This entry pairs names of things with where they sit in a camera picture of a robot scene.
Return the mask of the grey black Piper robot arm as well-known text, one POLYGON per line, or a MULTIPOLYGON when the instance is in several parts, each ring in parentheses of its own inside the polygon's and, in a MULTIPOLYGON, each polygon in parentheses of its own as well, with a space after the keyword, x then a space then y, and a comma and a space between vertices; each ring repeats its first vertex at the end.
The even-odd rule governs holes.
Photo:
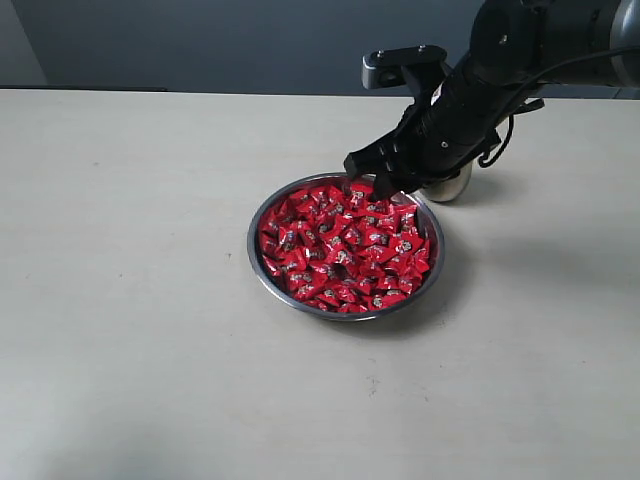
POLYGON ((623 1, 487 1, 454 66, 434 45, 378 50, 362 62, 367 89, 406 86, 414 101, 398 125, 348 154, 350 179, 369 175, 377 199, 428 191, 458 197, 467 166, 492 166, 510 142, 500 125, 539 110, 548 84, 635 88, 639 5, 623 1))

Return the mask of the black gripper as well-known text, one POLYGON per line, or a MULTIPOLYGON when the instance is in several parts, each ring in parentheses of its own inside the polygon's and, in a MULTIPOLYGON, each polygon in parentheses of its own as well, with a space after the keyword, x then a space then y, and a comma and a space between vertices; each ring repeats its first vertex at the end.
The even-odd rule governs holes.
POLYGON ((453 68, 438 60, 401 72, 414 103, 393 134, 350 152, 343 162, 350 180, 375 175, 373 202, 451 181, 473 161, 493 165, 511 139, 514 118, 544 107, 543 100, 529 99, 537 86, 491 84, 469 54, 453 68))

